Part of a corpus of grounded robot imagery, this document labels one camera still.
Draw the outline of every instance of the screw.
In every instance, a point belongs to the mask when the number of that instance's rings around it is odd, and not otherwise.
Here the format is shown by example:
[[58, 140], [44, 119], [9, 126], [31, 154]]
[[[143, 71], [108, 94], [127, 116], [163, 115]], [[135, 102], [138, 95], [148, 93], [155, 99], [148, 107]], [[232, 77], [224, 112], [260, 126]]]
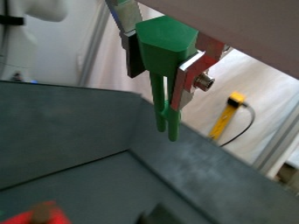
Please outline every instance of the screw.
[[215, 82], [215, 79], [207, 75], [206, 72], [203, 72], [194, 81], [194, 87], [199, 88], [204, 92], [207, 92], [211, 89], [211, 86]]

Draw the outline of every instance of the cable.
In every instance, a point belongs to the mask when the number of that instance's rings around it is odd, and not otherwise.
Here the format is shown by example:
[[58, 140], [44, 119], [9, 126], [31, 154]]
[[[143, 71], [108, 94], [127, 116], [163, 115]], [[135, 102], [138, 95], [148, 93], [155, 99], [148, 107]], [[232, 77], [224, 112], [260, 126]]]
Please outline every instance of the cable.
[[[4, 0], [4, 15], [9, 16], [9, 3], [8, 0]], [[7, 60], [7, 53], [8, 53], [8, 36], [9, 36], [9, 27], [4, 24], [4, 33], [3, 33], [3, 42], [1, 42], [1, 49], [0, 49], [0, 79], [4, 75], [5, 70], [5, 60]]]
[[254, 108], [251, 108], [251, 106], [243, 102], [242, 106], [248, 110], [250, 114], [251, 114], [251, 121], [248, 126], [244, 128], [244, 130], [235, 136], [232, 137], [224, 144], [222, 144], [219, 147], [223, 147], [224, 145], [230, 144], [232, 141], [235, 141], [250, 129], [254, 121], [256, 120], [256, 112], [254, 110]]

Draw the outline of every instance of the white wall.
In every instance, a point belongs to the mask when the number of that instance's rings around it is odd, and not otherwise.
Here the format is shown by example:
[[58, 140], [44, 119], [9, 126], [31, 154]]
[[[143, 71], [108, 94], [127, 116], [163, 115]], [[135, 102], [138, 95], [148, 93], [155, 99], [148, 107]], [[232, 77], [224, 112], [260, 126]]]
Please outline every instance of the white wall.
[[76, 85], [79, 58], [84, 53], [100, 0], [70, 0], [70, 15], [60, 23], [28, 17], [27, 24], [39, 41], [34, 78], [40, 83]]

